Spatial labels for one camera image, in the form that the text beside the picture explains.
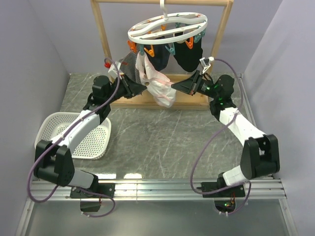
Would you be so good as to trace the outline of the white pink-trimmed underwear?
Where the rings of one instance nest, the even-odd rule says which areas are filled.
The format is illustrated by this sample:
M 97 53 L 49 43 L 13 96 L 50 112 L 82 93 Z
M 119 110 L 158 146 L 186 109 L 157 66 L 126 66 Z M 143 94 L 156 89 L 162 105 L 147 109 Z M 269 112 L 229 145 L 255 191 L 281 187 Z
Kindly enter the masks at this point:
M 176 101 L 176 90 L 171 87 L 173 83 L 167 76 L 155 70 L 146 54 L 144 57 L 144 85 L 147 91 L 158 105 L 170 108 Z

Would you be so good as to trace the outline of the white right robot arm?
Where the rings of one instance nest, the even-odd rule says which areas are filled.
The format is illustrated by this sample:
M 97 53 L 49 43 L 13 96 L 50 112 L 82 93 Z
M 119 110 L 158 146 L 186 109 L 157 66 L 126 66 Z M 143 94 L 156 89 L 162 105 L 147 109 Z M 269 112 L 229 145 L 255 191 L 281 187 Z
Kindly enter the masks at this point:
M 280 170 L 279 142 L 275 135 L 267 135 L 249 122 L 233 103 L 234 78 L 221 75 L 216 82 L 196 71 L 188 79 L 172 84 L 173 89 L 185 94 L 200 93 L 209 98 L 211 114 L 228 128 L 241 143 L 240 164 L 219 174 L 212 190 L 192 190 L 204 196 L 228 197 L 234 188 L 257 177 L 275 174 Z

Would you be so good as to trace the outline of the white oval clip hanger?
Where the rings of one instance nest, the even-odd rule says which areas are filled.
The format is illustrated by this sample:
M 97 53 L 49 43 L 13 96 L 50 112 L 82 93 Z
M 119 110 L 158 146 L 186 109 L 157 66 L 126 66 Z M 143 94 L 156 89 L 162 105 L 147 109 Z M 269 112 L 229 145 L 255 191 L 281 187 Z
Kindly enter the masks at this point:
M 163 14 L 142 21 L 128 31 L 128 38 L 136 44 L 160 45 L 184 42 L 200 34 L 208 25 L 206 15 L 196 12 L 168 13 L 165 1 L 159 2 Z

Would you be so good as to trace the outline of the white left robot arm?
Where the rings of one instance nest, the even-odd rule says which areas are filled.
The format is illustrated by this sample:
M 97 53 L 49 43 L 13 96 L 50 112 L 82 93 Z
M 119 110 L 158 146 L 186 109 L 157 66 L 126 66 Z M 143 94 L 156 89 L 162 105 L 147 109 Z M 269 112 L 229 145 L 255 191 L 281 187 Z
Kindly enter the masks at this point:
M 114 82 L 107 76 L 96 77 L 92 93 L 75 121 L 51 140 L 37 143 L 30 175 L 56 186 L 81 188 L 87 197 L 95 197 L 99 193 L 98 177 L 75 168 L 72 155 L 83 139 L 105 121 L 111 103 L 122 97 L 133 98 L 146 88 L 122 74 Z

